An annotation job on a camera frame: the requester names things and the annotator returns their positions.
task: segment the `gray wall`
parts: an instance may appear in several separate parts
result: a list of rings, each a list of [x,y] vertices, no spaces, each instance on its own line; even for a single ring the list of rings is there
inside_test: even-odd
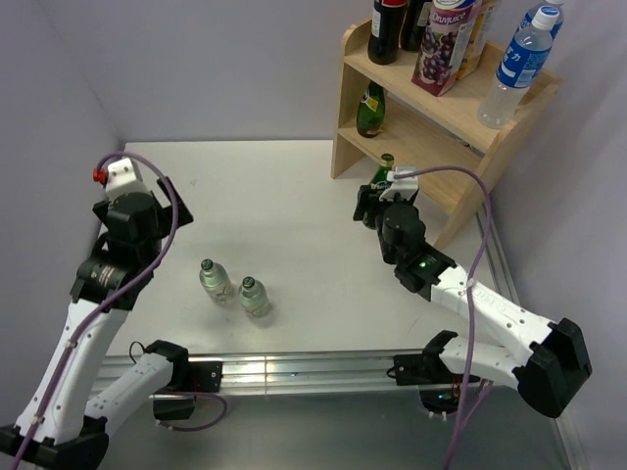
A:
[[[118,139],[34,0],[2,3],[0,64],[0,424],[8,424],[61,334],[95,233],[91,170]]]
[[[339,41],[369,0],[48,0],[130,141],[328,138]]]
[[[497,223],[520,298],[584,329],[594,373],[570,409],[593,466],[612,470],[627,456],[627,4],[565,13],[550,66],[567,81],[497,188]]]

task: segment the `white table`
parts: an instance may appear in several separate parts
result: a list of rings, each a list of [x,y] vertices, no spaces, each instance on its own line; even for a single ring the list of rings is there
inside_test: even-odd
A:
[[[333,180],[331,146],[128,144],[170,177],[195,221],[177,232],[108,356],[126,354],[133,340],[168,340],[191,353],[311,353],[419,349],[444,329],[464,335],[467,322],[401,286],[376,233],[352,221],[376,164],[363,159]],[[433,242],[446,215],[425,198],[416,205]],[[445,252],[468,268],[479,244],[473,221]],[[204,258],[222,263],[234,283],[249,274],[264,282],[271,316],[253,320],[237,302],[214,305],[198,280]],[[493,285],[485,260],[476,277]]]

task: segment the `clear plastic bottle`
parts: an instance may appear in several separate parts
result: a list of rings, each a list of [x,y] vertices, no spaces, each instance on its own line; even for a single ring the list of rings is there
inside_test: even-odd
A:
[[[522,22],[520,22],[520,26],[518,27],[516,32],[519,32],[525,27],[529,27],[529,24],[531,24],[531,22],[533,22],[533,19],[536,18],[536,13],[538,13],[538,10],[540,10],[541,7],[556,7],[559,10],[559,16],[557,17],[555,26],[553,26],[553,29],[551,29],[551,36],[555,40],[555,37],[557,36],[559,30],[564,24],[564,11],[561,9],[561,6],[564,3],[566,3],[566,0],[544,0],[543,2],[540,2],[538,5],[533,7],[525,14],[525,18],[523,18]]]
[[[558,16],[557,8],[541,7],[532,24],[511,39],[492,87],[479,106],[477,117],[481,123],[501,129],[513,118],[518,103],[551,52],[553,38],[550,31]]]
[[[231,280],[221,264],[210,259],[204,259],[200,264],[198,277],[205,288],[205,292],[216,304],[223,306],[233,299],[233,284],[231,284]]]
[[[255,317],[266,316],[270,310],[264,284],[251,276],[245,277],[239,287],[239,301]]]

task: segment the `metal frame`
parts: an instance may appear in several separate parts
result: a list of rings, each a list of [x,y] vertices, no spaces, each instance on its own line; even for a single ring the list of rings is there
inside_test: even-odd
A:
[[[477,215],[479,229],[485,230],[485,211]],[[519,305],[501,240],[494,225],[486,251],[495,289]],[[223,396],[301,395],[398,390],[385,375],[399,353],[419,350],[365,352],[268,353],[249,355],[209,355],[190,357],[191,361],[223,362],[220,394]],[[126,356],[109,356],[103,361],[92,393],[97,394],[119,379],[129,366]],[[421,387],[446,389],[450,385]],[[590,465],[568,411],[555,421],[555,435],[562,441],[569,468],[588,470]]]

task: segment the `blue label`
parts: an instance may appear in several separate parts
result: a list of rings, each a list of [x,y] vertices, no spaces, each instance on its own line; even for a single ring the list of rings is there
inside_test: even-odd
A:
[[[512,39],[497,70],[497,77],[503,85],[511,88],[531,86],[550,52],[551,48],[545,51],[530,51]]]
[[[525,18],[522,19],[522,22],[520,22],[520,26],[518,27],[516,32],[519,32],[521,29],[524,29],[525,27],[529,27],[531,25],[531,22],[533,22],[533,18],[531,18],[529,14],[527,13],[525,15]],[[553,39],[555,39],[555,37],[557,36],[557,34],[559,33],[559,30],[561,29],[563,25],[564,25],[564,22],[561,22],[553,26],[553,29],[551,30],[551,37]]]

